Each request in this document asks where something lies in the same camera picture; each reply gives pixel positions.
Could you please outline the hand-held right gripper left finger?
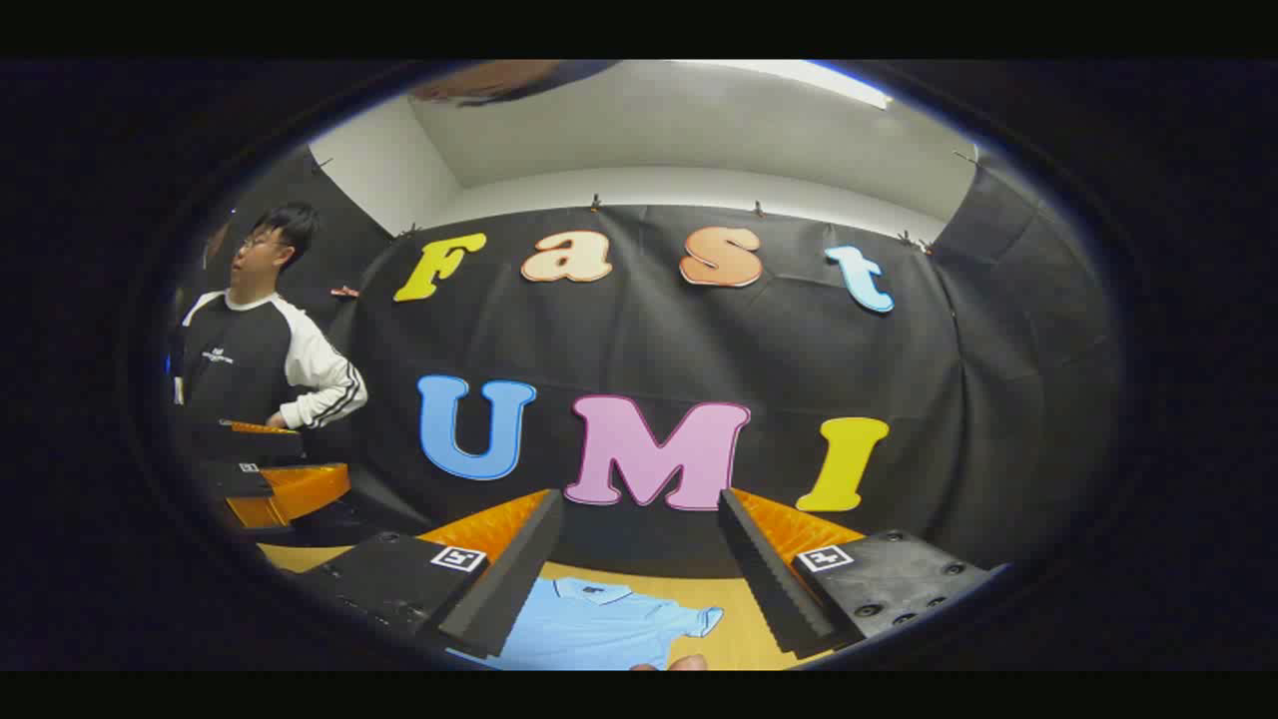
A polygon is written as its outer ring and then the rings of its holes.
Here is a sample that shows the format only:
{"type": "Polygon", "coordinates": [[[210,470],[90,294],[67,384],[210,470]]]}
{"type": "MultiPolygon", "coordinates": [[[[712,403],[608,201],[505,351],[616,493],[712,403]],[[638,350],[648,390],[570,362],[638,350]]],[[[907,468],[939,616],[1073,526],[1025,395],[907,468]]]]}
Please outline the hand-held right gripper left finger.
{"type": "Polygon", "coordinates": [[[564,496],[544,488],[424,535],[366,538],[294,586],[400,646],[497,655],[562,524],[564,496]]]}

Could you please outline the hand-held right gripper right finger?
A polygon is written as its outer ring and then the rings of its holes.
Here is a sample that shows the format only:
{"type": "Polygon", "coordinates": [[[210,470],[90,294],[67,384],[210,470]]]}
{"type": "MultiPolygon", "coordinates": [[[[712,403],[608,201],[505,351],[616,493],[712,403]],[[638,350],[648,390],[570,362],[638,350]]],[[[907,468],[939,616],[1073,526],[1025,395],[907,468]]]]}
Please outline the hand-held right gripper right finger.
{"type": "Polygon", "coordinates": [[[718,518],[776,645],[797,659],[878,642],[1005,570],[904,529],[863,535],[739,488],[721,492],[718,518]]]}

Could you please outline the light blue T-shirt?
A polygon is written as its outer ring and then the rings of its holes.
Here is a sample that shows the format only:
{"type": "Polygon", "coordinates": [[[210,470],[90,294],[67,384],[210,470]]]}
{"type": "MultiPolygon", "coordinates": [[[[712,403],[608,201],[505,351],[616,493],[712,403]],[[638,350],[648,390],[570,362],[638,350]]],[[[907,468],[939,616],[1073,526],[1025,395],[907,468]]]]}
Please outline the light blue T-shirt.
{"type": "Polygon", "coordinates": [[[668,665],[672,642],[704,639],[725,610],[686,608],[626,584],[537,579],[498,655],[449,649],[466,660],[507,672],[629,670],[668,665]]]}

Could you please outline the black backdrop cloth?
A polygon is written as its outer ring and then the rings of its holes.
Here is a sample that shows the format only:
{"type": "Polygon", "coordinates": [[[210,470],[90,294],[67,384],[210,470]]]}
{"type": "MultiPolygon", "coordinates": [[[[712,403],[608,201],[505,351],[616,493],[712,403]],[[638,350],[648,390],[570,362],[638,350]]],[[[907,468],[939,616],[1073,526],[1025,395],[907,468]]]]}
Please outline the black backdrop cloth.
{"type": "Polygon", "coordinates": [[[1123,321],[1074,223],[984,152],[930,249],[744,211],[527,211],[401,238],[320,327],[366,407],[302,429],[350,496],[288,541],[435,529],[544,488],[558,564],[736,579],[739,488],[982,567],[1112,496],[1123,321]]]}

